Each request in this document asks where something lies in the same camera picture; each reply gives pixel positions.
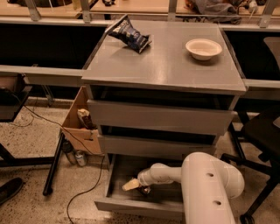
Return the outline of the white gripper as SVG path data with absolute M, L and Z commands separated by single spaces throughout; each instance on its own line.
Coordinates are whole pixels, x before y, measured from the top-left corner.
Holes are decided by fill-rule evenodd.
M 140 186 L 151 186 L 154 184 L 154 178 L 151 176 L 151 170 L 145 169 L 137 174 L 137 179 L 133 178 L 122 186 L 122 189 L 127 192 L 137 189 Z

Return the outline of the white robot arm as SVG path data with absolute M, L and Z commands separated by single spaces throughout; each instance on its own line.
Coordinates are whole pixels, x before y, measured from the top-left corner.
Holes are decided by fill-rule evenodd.
M 155 163 L 122 189 L 173 182 L 181 184 L 186 224 L 235 224 L 229 201 L 242 194 L 244 178 L 231 164 L 203 152 L 188 155 L 180 167 Z

